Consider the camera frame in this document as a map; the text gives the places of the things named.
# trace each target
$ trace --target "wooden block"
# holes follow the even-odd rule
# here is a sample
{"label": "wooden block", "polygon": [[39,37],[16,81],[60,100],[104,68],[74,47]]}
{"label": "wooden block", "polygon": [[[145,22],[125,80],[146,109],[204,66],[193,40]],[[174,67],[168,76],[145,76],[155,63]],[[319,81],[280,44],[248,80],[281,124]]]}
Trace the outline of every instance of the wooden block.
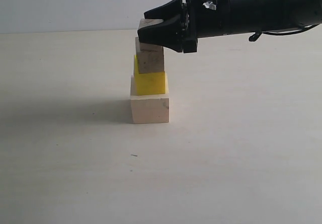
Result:
{"label": "wooden block", "polygon": [[134,56],[134,79],[136,94],[139,96],[166,93],[166,73],[163,71],[140,74],[136,55]]}
{"label": "wooden block", "polygon": [[160,24],[162,22],[163,22],[162,19],[141,19],[138,29],[141,29],[141,28],[147,27],[147,26],[152,26],[152,25]]}
{"label": "wooden block", "polygon": [[140,51],[162,51],[163,47],[155,44],[141,43],[139,37],[135,38],[136,52]]}
{"label": "wooden block", "polygon": [[162,47],[159,51],[141,51],[140,43],[136,43],[136,55],[140,74],[165,71],[165,54]]}
{"label": "wooden block", "polygon": [[138,96],[135,78],[131,78],[131,110],[134,124],[169,122],[169,87],[166,77],[166,93],[160,95]]}

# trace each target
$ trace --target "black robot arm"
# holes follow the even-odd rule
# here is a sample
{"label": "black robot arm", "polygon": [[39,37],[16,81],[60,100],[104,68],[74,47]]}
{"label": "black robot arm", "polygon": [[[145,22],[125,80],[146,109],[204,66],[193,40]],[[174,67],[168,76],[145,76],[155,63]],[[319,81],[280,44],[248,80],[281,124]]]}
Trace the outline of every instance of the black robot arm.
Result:
{"label": "black robot arm", "polygon": [[254,42],[307,31],[322,23],[322,0],[172,0],[144,17],[163,22],[139,29],[140,42],[192,53],[200,38],[254,33]]}

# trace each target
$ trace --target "small wooden block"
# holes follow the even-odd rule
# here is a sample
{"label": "small wooden block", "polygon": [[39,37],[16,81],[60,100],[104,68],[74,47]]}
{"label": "small wooden block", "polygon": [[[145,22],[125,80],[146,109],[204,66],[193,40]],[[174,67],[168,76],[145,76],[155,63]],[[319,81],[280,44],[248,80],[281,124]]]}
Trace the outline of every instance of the small wooden block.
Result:
{"label": "small wooden block", "polygon": [[141,43],[139,37],[135,38],[136,52],[140,51],[162,51],[163,47],[155,44]]}
{"label": "small wooden block", "polygon": [[136,43],[136,55],[140,74],[165,71],[165,53],[162,47],[159,51],[141,51],[140,43]]}
{"label": "small wooden block", "polygon": [[138,96],[135,79],[131,78],[131,110],[134,124],[169,122],[169,87],[166,80],[166,93],[160,95]]}
{"label": "small wooden block", "polygon": [[160,24],[160,23],[163,23],[162,19],[141,19],[138,29],[141,29],[141,28],[144,28],[144,27],[147,27],[147,26]]}
{"label": "small wooden block", "polygon": [[166,73],[163,71],[140,74],[136,55],[134,56],[134,79],[138,96],[166,93]]}

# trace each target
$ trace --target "block tower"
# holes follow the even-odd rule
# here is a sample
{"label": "block tower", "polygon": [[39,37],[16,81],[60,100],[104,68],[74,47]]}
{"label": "block tower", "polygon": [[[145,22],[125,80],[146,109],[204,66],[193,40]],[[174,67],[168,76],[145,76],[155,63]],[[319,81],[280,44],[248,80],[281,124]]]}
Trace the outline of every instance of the block tower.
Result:
{"label": "block tower", "polygon": [[[139,29],[161,22],[158,19],[142,19]],[[138,37],[135,38],[135,47],[130,96],[133,123],[168,123],[169,87],[164,48],[141,43]]]}

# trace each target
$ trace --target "white wall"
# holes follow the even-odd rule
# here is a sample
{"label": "white wall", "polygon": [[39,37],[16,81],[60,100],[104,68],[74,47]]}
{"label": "white wall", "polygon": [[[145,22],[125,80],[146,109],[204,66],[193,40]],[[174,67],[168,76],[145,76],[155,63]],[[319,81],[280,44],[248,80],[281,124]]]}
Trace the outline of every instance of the white wall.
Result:
{"label": "white wall", "polygon": [[0,33],[135,29],[170,0],[0,0]]}

